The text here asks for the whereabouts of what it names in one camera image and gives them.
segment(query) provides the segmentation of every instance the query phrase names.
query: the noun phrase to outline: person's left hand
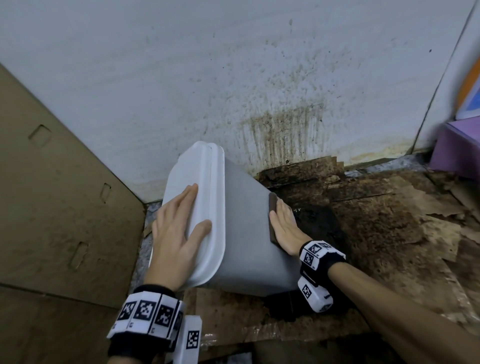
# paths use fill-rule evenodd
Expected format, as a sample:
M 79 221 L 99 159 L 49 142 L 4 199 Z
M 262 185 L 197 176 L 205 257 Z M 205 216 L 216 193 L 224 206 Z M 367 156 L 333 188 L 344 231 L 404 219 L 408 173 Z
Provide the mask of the person's left hand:
M 198 185 L 185 190 L 163 205 L 152 224 L 153 254 L 144 284 L 158 284 L 176 292 L 192 274 L 198 248 L 210 232 L 212 222 L 199 222 L 188 240 L 187 219 L 198 193 Z

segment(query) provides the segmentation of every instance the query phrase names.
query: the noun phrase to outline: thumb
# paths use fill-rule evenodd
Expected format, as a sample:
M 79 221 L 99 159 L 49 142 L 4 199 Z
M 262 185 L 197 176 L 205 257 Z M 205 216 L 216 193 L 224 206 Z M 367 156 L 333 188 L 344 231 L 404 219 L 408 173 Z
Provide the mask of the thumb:
M 210 220 L 204 220 L 199 222 L 194 228 L 187 242 L 185 243 L 187 249 L 193 252 L 194 255 L 197 254 L 198 248 L 200 248 L 200 243 L 205 236 L 212 229 L 212 222 Z

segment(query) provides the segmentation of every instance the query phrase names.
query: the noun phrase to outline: dirt splatter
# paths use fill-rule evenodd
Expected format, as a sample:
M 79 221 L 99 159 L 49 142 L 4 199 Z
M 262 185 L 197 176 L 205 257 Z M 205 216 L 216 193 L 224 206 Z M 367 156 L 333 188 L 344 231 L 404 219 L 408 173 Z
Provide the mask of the dirt splatter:
M 262 169 L 306 159 L 320 138 L 324 103 L 270 112 L 242 121 L 238 139 L 248 154 L 257 154 Z

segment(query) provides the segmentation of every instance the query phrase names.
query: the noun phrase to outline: white wall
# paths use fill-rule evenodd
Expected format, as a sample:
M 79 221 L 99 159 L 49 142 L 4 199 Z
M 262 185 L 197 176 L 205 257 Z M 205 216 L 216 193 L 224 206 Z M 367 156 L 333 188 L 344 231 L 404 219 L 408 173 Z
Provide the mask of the white wall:
M 0 0 L 0 61 L 143 201 L 216 142 L 254 173 L 412 147 L 474 0 Z
M 480 4 L 477 2 L 455 48 L 420 130 L 415 150 L 431 148 L 440 126 L 454 119 L 456 97 L 473 64 L 480 57 Z

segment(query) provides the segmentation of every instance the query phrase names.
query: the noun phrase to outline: purple object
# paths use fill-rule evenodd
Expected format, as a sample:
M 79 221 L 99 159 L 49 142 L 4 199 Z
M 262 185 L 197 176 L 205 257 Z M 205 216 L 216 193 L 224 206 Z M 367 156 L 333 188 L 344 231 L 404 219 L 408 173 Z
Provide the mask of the purple object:
M 480 116 L 445 124 L 429 167 L 480 181 Z

